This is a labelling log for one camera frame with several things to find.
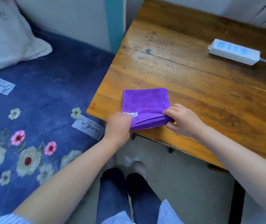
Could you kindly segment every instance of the white pillow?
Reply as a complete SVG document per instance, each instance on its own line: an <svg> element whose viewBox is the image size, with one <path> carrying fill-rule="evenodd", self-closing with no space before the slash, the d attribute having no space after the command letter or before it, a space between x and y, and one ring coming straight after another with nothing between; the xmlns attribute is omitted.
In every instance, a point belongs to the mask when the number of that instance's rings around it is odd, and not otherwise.
<svg viewBox="0 0 266 224"><path fill-rule="evenodd" d="M0 69L50 52L51 45L33 35L15 0L0 0Z"/></svg>

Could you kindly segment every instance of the towel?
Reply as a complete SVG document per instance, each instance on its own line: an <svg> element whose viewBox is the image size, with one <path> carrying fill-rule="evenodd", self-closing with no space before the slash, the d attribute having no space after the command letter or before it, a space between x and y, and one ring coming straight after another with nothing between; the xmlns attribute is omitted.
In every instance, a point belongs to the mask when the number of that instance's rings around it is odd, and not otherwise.
<svg viewBox="0 0 266 224"><path fill-rule="evenodd" d="M170 107L168 91L164 88L124 90L122 112L133 116L131 130L144 130L163 126L174 120L163 111Z"/></svg>

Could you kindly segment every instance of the white power strip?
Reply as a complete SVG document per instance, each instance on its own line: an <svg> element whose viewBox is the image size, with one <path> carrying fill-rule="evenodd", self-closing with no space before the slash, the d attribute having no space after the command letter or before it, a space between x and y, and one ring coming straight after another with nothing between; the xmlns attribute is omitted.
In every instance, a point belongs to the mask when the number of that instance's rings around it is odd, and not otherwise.
<svg viewBox="0 0 266 224"><path fill-rule="evenodd" d="M208 47L209 53L253 65L260 60L260 51L215 39Z"/></svg>

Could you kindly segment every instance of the pillowcase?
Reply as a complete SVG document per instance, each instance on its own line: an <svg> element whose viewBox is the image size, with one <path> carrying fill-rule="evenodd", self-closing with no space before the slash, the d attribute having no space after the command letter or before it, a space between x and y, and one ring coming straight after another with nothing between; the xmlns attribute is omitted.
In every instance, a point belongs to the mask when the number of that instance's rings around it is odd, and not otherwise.
<svg viewBox="0 0 266 224"><path fill-rule="evenodd" d="M15 0L0 0L0 69L50 52L51 45L33 35Z"/></svg>
<svg viewBox="0 0 266 224"><path fill-rule="evenodd" d="M144 130L174 122L171 117L162 114L169 107L167 89L123 91L122 112L132 114L131 130Z"/></svg>

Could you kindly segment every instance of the floral bedsheet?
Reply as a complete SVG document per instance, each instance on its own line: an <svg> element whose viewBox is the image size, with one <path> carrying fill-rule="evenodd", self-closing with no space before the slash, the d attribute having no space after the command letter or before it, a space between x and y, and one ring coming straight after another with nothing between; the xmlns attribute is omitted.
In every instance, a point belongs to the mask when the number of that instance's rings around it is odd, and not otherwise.
<svg viewBox="0 0 266 224"><path fill-rule="evenodd" d="M16 85L0 93L0 216L97 143L71 125L81 114L99 123L85 111L114 55L48 32L36 36L51 54L0 70Z"/></svg>

